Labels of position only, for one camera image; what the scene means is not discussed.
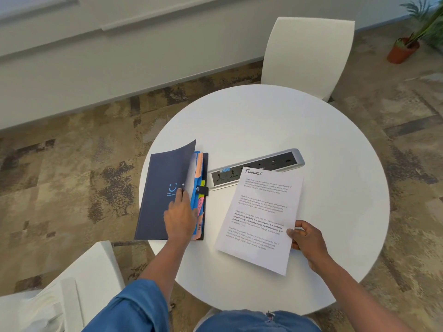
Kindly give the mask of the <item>white plastic chair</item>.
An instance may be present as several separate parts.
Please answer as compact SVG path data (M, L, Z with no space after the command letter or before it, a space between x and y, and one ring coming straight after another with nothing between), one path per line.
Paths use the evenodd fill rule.
M261 84L327 102L346 66L354 33L355 21L278 17L265 50Z
M48 284L36 276L0 296L0 332L81 332L124 286L111 243L97 242Z

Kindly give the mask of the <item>white printed paper sheet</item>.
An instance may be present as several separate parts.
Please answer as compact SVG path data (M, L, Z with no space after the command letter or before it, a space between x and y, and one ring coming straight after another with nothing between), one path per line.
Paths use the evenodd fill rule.
M304 176L244 167L214 248L285 276Z

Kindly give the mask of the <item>terracotta plant pot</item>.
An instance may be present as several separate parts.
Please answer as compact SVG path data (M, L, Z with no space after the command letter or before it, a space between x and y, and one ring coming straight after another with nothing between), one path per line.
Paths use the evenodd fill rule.
M392 64L399 65L405 62L419 48L419 41L414 40L410 42L409 38L399 38L395 41L386 59Z

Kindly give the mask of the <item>green potted plant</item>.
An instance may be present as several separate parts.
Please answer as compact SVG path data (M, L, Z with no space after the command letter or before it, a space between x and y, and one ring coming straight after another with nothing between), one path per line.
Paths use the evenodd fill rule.
M399 45L411 49L415 43L424 40L431 47L443 49L443 0L435 4L428 0L409 1L400 6L416 22L417 27Z

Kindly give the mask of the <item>blue jeans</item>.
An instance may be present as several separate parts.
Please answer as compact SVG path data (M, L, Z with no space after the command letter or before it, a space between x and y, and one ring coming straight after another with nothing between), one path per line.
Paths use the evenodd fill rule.
M287 312L260 312L212 308L193 332L322 332L305 316Z

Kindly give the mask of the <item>person's left hand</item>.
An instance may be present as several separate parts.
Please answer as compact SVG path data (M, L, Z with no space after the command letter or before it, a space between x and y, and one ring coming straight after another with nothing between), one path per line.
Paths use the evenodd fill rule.
M191 241L197 224L198 212L192 213L166 213L164 212L164 223L168 240L188 244Z

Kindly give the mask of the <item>navy blue document folder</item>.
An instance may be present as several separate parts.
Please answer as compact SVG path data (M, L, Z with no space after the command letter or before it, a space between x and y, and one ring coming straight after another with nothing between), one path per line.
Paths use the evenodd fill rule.
M174 201L177 189L185 190L191 156L197 151L195 147L196 140L176 150L150 156L135 240L168 239L163 215Z

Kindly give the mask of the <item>blue denim shirt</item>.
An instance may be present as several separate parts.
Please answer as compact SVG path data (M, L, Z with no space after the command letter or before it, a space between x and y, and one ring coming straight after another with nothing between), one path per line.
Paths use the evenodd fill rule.
M82 332L169 332L168 305L152 280L127 285Z

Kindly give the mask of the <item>silver table power socket box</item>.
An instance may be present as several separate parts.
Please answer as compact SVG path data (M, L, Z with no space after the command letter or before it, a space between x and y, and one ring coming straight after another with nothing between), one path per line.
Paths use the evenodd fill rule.
M300 151L298 149L288 149L267 156L209 170L206 186L210 191L213 191L236 185L240 179L243 168L285 172L291 169L300 168L304 165L305 161Z

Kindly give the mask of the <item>person's right forearm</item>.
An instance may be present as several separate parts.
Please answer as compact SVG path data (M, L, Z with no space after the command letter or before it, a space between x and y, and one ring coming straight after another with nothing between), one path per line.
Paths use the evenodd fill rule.
M327 285L355 332L415 332L383 307L328 254L308 259Z

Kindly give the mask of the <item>person's right hand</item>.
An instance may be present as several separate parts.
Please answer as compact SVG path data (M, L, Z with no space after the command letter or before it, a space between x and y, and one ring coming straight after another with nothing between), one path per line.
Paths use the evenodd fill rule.
M301 251L309 267L315 273L320 273L324 264L331 259L321 231L304 220L297 220L295 229L305 230L306 236L300 240L292 240L291 248Z

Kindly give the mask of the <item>person's left forearm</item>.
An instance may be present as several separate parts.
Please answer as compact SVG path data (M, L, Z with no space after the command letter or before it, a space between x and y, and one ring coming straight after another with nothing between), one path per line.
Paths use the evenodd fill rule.
M138 279L154 281L167 302L170 301L176 275L190 242L189 238L168 239L160 252L138 277Z

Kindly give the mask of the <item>stack of coloured tabbed dividers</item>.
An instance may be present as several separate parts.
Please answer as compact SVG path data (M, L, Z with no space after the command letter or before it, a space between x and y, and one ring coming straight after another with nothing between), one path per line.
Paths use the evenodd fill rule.
M191 209L196 209L198 212L197 224L192 240L203 240L204 236L204 207L209 191L207 187L207 162L208 153L195 151L191 156L185 182L185 190L190 196Z

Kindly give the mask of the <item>white wall board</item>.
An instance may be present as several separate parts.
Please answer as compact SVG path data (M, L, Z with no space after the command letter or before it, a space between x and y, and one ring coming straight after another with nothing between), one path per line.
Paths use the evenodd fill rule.
M0 20L74 1L107 31L219 0L0 0Z

